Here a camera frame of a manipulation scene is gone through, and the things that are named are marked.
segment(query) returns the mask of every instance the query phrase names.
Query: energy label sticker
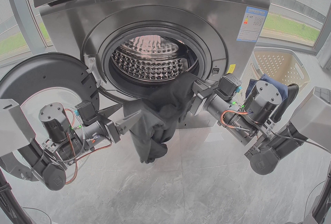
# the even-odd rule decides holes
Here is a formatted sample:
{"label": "energy label sticker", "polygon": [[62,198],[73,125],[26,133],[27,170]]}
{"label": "energy label sticker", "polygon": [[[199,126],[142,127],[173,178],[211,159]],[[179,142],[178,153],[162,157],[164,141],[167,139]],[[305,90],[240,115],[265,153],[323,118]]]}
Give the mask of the energy label sticker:
{"label": "energy label sticker", "polygon": [[246,12],[241,24],[237,41],[256,42],[262,31],[268,11],[246,7]]}

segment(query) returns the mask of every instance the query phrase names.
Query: grass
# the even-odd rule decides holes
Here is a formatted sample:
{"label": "grass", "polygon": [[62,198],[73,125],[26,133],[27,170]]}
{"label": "grass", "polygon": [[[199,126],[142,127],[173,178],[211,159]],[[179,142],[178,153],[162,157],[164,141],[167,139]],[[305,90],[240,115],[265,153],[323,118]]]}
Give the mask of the grass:
{"label": "grass", "polygon": [[319,35],[319,30],[313,27],[271,13],[268,14],[263,28],[284,32],[310,41],[315,41]]}
{"label": "grass", "polygon": [[27,45],[21,32],[0,41],[0,55],[15,51]]}
{"label": "grass", "polygon": [[[46,31],[45,25],[43,22],[39,23],[40,30],[45,38],[46,41],[49,41],[49,35]],[[13,52],[20,48],[26,47],[27,42],[25,42],[24,37],[21,32],[13,36],[9,36],[6,39],[0,41],[0,55]]]}

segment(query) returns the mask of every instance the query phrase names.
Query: black cloth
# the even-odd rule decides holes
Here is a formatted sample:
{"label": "black cloth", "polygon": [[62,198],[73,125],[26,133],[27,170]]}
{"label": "black cloth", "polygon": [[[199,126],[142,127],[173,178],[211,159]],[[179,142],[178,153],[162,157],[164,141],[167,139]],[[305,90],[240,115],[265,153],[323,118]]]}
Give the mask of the black cloth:
{"label": "black cloth", "polygon": [[141,162],[154,162],[167,153],[164,143],[174,135],[177,122],[185,119],[194,96],[192,84],[197,79],[191,73],[182,73],[147,99],[123,105],[124,116],[143,111],[143,117],[130,129]]}
{"label": "black cloth", "polygon": [[283,114],[290,104],[294,101],[299,93],[299,86],[297,84],[290,84],[287,87],[288,95],[287,98],[278,106],[277,110],[271,116],[271,120],[275,123],[279,122],[282,119]]}

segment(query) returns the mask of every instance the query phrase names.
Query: navy blue cloth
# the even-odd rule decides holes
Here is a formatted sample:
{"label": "navy blue cloth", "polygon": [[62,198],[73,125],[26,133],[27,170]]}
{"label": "navy blue cloth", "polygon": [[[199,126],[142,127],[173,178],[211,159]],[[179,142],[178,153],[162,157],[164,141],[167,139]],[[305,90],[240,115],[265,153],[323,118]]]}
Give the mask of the navy blue cloth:
{"label": "navy blue cloth", "polygon": [[[263,74],[262,77],[260,78],[260,80],[261,81],[266,81],[266,82],[274,85],[278,89],[279,94],[282,96],[282,102],[287,99],[288,87],[285,84],[282,84],[278,81],[275,81],[274,79],[269,77],[267,74]],[[248,97],[248,95],[252,91],[252,89],[255,86],[256,82],[257,82],[257,80],[250,79],[250,82],[249,82],[247,90],[246,90],[246,98]]]}

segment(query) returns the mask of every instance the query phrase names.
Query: black cylindrical motor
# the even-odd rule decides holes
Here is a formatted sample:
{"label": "black cylindrical motor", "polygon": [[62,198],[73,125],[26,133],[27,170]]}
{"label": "black cylindrical motor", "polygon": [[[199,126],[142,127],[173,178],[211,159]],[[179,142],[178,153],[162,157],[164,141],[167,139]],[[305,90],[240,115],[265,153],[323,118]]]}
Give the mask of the black cylindrical motor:
{"label": "black cylindrical motor", "polygon": [[258,81],[243,104],[244,110],[249,112],[244,118],[264,124],[281,102],[282,96],[274,85]]}
{"label": "black cylindrical motor", "polygon": [[39,120],[53,142],[61,143],[67,139],[66,133],[70,133],[71,126],[62,104],[45,105],[39,112]]}

